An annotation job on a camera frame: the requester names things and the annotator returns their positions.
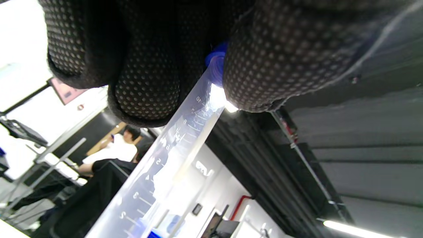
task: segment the computer screen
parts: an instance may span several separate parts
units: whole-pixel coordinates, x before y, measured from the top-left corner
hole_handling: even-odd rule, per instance
[[[71,86],[66,85],[58,78],[51,78],[48,80],[49,84],[53,87],[56,94],[59,96],[59,99],[62,101],[63,105],[67,105],[75,98],[83,94],[88,89],[75,89]]]

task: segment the black shirt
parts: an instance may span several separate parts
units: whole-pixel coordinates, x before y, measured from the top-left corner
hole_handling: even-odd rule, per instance
[[[119,168],[121,168],[125,173],[131,174],[134,171],[135,167],[137,166],[136,163],[121,161],[119,159],[104,159],[99,160],[93,163],[92,171],[95,174],[99,169],[105,166],[109,161],[115,163]]]

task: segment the blue cap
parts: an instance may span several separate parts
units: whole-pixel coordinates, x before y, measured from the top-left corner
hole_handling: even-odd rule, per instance
[[[223,63],[226,50],[228,49],[228,43],[224,42],[215,47],[212,52],[206,57],[206,66],[211,68],[212,78],[210,81],[222,87],[223,80]]]
[[[150,232],[150,235],[148,235],[148,238],[162,238],[162,237],[156,235],[156,233],[154,232]]]

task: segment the metal rail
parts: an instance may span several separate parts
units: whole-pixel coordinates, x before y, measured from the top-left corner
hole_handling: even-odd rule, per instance
[[[289,140],[289,143],[291,144],[291,148],[294,149],[297,152],[298,156],[301,158],[301,160],[303,161],[303,163],[307,167],[308,171],[311,173],[311,176],[316,181],[320,190],[322,191],[322,193],[326,197],[327,202],[329,204],[333,205],[333,207],[337,210],[338,215],[342,218],[342,220],[344,222],[347,222],[345,216],[342,214],[342,211],[340,210],[340,208],[338,206],[338,203],[333,200],[332,196],[330,195],[330,193],[328,192],[326,187],[323,185],[322,181],[319,179],[319,177],[317,176],[317,174],[315,173],[313,168],[310,166],[309,162],[305,158],[302,151],[299,149],[298,145],[296,144],[296,142],[292,138],[291,134],[288,132],[288,129],[285,127],[286,122],[285,122],[284,118],[282,117],[281,113],[279,111],[273,111],[270,114],[273,116],[273,118],[275,119],[275,121],[277,122],[277,124],[279,125],[281,130],[283,131],[283,134]]]

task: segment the ceiling light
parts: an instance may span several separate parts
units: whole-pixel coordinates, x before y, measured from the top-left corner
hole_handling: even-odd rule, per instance
[[[339,230],[339,231],[342,231],[342,232],[345,232],[345,233],[348,233],[348,234],[351,234],[351,235],[363,237],[363,238],[393,238],[393,237],[390,237],[390,236],[387,236],[387,235],[378,234],[378,233],[375,233],[375,232],[363,230],[363,229],[360,229],[360,228],[357,228],[357,227],[352,227],[352,226],[345,225],[345,224],[342,224],[342,223],[337,223],[337,222],[334,222],[334,221],[324,221],[323,225],[325,225],[329,228],[332,228],[334,230]]]
[[[226,108],[226,110],[228,110],[228,112],[230,112],[230,113],[233,113],[233,112],[236,112],[236,111],[238,111],[239,109],[238,108],[236,108],[234,105],[232,105],[232,103],[230,103],[230,102],[226,102],[226,104],[225,104],[225,108]]]

